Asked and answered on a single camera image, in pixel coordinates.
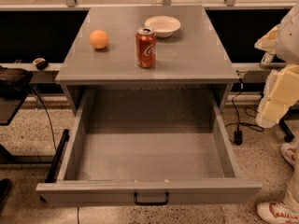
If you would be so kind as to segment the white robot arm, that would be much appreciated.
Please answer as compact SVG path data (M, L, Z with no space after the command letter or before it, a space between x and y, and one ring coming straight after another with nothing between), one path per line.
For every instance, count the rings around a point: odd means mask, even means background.
M286 63L267 77L256 123L263 128L278 124L289 108L299 101L299 4L296 4L254 47Z

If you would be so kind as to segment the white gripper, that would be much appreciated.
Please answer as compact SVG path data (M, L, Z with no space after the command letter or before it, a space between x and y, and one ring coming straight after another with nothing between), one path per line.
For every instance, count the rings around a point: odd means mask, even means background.
M276 54L278 28L276 25L254 44L254 48ZM299 66L288 64L277 76L269 100L262 99L258 106L256 123L262 128L272 128L284 117L289 106L299 100Z

